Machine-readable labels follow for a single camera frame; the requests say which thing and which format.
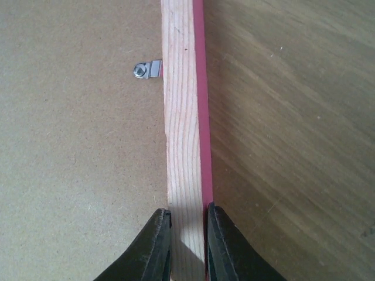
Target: red edge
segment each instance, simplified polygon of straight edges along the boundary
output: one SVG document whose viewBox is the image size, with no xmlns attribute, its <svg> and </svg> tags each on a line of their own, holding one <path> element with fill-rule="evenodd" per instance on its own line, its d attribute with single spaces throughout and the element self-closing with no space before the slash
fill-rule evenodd
<svg viewBox="0 0 375 281">
<path fill-rule="evenodd" d="M 213 201 L 212 163 L 207 90 L 206 44 L 204 37 L 203 1 L 193 0 L 195 53 L 197 71 L 198 119 L 200 135 L 200 165 L 202 171 L 202 201 L 204 223 L 204 252 L 207 270 L 207 207 Z"/>
</svg>

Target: light wood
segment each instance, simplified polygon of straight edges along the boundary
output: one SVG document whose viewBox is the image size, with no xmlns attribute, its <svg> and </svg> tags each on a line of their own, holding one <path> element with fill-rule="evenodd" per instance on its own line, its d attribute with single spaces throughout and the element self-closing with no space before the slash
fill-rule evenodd
<svg viewBox="0 0 375 281">
<path fill-rule="evenodd" d="M 215 203 L 290 281 L 375 280 L 375 2 L 204 4 Z"/>
<path fill-rule="evenodd" d="M 203 212 L 212 201 L 202 9 L 201 1 L 162 1 L 172 278 L 178 281 L 204 280 Z"/>
</svg>

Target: brown board surface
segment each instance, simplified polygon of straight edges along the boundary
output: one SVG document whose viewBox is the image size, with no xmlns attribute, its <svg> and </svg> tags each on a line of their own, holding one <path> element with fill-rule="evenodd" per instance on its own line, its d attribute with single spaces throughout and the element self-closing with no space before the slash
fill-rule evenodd
<svg viewBox="0 0 375 281">
<path fill-rule="evenodd" d="M 158 1 L 1 1 L 0 279 L 92 280 L 166 207 Z"/>
</svg>

